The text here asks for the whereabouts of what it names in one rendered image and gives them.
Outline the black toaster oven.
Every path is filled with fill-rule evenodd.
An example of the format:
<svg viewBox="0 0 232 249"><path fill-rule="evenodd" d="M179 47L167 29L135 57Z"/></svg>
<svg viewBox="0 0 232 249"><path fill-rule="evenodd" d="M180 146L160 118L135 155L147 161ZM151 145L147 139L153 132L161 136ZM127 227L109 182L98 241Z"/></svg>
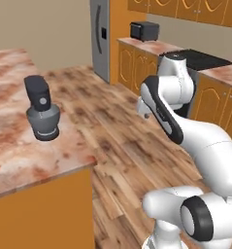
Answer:
<svg viewBox="0 0 232 249"><path fill-rule="evenodd" d="M130 23L130 37L146 41L156 41L158 39L160 26L158 23L149 21L135 21Z"/></svg>

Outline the grey fridge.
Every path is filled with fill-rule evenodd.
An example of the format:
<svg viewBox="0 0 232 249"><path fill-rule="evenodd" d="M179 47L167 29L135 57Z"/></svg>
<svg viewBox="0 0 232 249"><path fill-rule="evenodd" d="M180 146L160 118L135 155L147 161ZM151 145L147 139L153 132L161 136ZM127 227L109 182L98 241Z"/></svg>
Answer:
<svg viewBox="0 0 232 249"><path fill-rule="evenodd" d="M110 0L89 0L94 72L110 81Z"/></svg>

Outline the black stove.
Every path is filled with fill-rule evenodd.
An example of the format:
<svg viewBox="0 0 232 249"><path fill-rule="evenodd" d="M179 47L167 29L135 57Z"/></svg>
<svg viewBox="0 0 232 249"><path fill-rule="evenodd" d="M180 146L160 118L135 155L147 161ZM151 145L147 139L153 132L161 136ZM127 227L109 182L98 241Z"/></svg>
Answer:
<svg viewBox="0 0 232 249"><path fill-rule="evenodd" d="M216 57L207 53L198 52L193 49L162 53L160 57L163 56L174 59L186 59L187 71L193 81L194 89L197 89L197 85L199 82L199 71L232 65L232 62L227 59Z"/></svg>

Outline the orange wall cupboards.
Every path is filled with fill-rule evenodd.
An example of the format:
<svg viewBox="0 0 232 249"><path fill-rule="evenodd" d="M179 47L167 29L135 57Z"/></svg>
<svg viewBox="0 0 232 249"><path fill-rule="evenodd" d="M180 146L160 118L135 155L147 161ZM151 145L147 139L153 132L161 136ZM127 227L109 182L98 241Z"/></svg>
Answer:
<svg viewBox="0 0 232 249"><path fill-rule="evenodd" d="M232 27L232 0L128 0L128 9Z"/></svg>

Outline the orange kitchen island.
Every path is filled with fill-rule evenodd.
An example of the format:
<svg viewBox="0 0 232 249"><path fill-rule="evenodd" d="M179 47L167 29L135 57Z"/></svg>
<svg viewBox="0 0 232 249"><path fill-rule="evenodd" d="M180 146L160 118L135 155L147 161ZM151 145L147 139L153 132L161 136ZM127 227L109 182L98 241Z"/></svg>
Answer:
<svg viewBox="0 0 232 249"><path fill-rule="evenodd" d="M0 198L0 249L94 249L91 171Z"/></svg>

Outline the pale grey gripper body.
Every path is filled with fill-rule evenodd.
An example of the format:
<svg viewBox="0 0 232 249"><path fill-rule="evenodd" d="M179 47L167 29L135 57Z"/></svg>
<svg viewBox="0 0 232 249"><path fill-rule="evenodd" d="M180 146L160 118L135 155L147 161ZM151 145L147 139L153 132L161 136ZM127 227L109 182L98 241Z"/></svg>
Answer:
<svg viewBox="0 0 232 249"><path fill-rule="evenodd" d="M141 96L138 97L137 101L137 113L145 119L148 119L152 114L150 102L147 99L143 99Z"/></svg>

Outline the orange base cupboards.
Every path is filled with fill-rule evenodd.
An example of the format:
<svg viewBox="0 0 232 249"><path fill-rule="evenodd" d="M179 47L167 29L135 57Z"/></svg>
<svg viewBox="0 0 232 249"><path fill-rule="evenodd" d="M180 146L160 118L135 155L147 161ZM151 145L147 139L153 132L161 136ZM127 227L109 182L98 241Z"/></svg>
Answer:
<svg viewBox="0 0 232 249"><path fill-rule="evenodd" d="M148 75L156 74L157 63L155 54L122 42L118 45L118 81L135 94Z"/></svg>
<svg viewBox="0 0 232 249"><path fill-rule="evenodd" d="M189 117L219 125L232 138L232 87L200 74Z"/></svg>

